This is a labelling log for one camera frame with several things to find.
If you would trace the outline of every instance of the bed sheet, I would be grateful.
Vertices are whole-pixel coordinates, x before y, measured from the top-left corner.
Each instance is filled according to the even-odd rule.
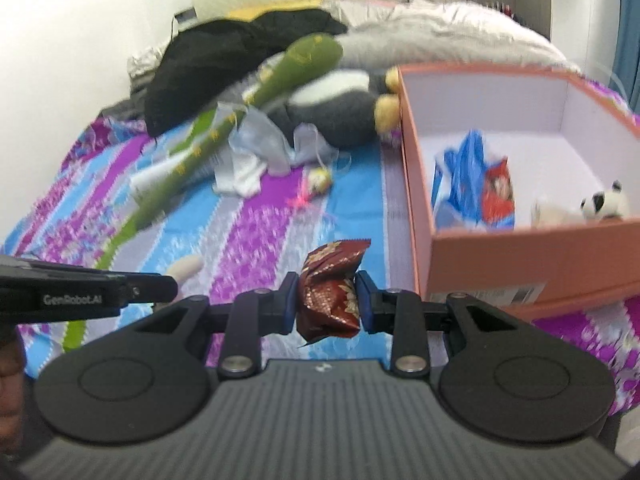
[[[134,207],[128,193],[130,175],[164,158],[188,131],[188,124],[180,126],[156,145],[142,122],[96,120],[70,150],[49,192],[16,226],[0,252],[92,266],[115,226]],[[212,303],[227,302],[252,288],[277,287],[288,271],[301,269],[306,254],[318,245],[367,237],[372,244],[362,268],[376,284],[412,288],[401,155],[378,144],[354,150],[351,155],[349,171],[337,179],[320,210],[294,211],[287,206],[287,199],[297,191],[302,170],[284,178],[265,176],[262,193],[248,200],[217,196],[210,184],[202,183],[184,196],[174,213],[124,246],[112,269],[164,272],[178,258],[199,253],[204,268],[184,284],[183,293],[208,295]],[[117,318],[89,321],[82,342],[150,312],[149,305],[131,305]],[[535,324],[590,352],[610,368],[617,391],[612,413],[640,404],[640,298]],[[67,324],[20,329],[27,347],[26,371],[35,377],[62,353]],[[327,338],[311,346],[304,343],[296,332],[267,336],[262,342],[263,357],[376,358],[387,362],[390,352],[386,335],[361,333],[353,339]],[[430,340],[433,349],[432,343],[435,346],[437,340]],[[209,365],[216,363],[219,351],[217,338]]]

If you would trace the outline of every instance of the human hand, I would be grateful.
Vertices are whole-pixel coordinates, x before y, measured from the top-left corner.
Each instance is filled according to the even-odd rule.
[[[16,452],[22,441],[25,364],[18,329],[0,326],[0,452]]]

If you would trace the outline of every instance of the panda head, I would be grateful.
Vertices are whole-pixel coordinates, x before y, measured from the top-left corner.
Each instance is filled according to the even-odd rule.
[[[626,218],[629,216],[629,204],[626,194],[618,181],[611,189],[585,198],[580,204],[582,214],[587,220],[604,220],[610,218]]]

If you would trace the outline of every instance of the barcode label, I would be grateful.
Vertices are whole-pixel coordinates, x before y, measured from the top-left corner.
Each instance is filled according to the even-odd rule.
[[[533,285],[508,286],[504,288],[490,288],[487,290],[451,290],[449,292],[435,292],[429,300],[443,303],[452,292],[465,292],[480,301],[493,306],[517,306],[520,304],[534,303],[545,288],[546,283]]]

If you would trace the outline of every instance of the red package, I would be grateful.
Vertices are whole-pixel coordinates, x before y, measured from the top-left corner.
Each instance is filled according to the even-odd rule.
[[[328,336],[350,338],[360,331],[353,276],[370,245],[371,240],[340,240],[307,255],[298,283],[296,326],[308,343]]]
[[[482,221],[487,225],[500,224],[515,215],[513,187],[506,157],[484,174],[481,208]]]

